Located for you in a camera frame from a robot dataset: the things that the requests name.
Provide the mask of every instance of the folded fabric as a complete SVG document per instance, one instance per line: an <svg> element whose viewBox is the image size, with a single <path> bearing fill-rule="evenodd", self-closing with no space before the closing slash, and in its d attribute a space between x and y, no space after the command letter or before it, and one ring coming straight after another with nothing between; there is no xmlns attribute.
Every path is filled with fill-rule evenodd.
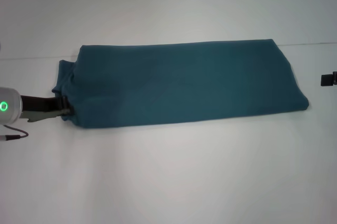
<svg viewBox="0 0 337 224"><path fill-rule="evenodd" d="M82 46L60 61L66 95L84 128L215 120L306 110L290 64L273 40Z"/></svg>

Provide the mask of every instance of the white wall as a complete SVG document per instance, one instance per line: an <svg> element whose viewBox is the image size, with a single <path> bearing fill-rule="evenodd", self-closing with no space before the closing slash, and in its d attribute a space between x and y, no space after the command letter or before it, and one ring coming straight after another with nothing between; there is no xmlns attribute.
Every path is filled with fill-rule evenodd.
<svg viewBox="0 0 337 224"><path fill-rule="evenodd" d="M52 96L82 44L337 42L337 0L0 0L0 86ZM337 44L281 46L305 112L0 142L0 222L336 223Z"/></svg>

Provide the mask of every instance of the cable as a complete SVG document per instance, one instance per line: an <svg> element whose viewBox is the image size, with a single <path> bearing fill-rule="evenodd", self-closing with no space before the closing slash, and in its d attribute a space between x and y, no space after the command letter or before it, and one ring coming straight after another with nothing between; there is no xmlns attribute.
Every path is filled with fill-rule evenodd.
<svg viewBox="0 0 337 224"><path fill-rule="evenodd" d="M17 139L22 139L22 138L26 138L29 136L29 134L23 130L20 130L20 129L17 129L17 128L13 128L9 125L3 125L4 127L8 128L8 129L11 129L11 130L14 130L14 131L17 131L17 132L20 132L20 133L24 133L25 135L24 136L21 136L21 135L3 135L5 137L5 141L10 141L10 140L17 140Z"/></svg>

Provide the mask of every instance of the green ring light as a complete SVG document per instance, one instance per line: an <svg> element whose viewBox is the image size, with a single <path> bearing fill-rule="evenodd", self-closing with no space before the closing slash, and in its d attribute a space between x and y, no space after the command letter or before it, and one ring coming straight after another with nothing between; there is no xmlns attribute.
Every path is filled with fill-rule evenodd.
<svg viewBox="0 0 337 224"><path fill-rule="evenodd" d="M0 110L2 112L5 112L5 111L7 111L7 109L8 109L8 104L5 101L1 102L0 103Z"/></svg>

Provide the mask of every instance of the teal towel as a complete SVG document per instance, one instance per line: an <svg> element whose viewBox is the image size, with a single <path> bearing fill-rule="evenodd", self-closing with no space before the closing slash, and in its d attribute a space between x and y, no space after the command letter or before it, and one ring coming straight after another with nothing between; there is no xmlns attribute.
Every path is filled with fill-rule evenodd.
<svg viewBox="0 0 337 224"><path fill-rule="evenodd" d="M216 120L306 110L273 40L82 46L60 61L56 95L84 128Z"/></svg>

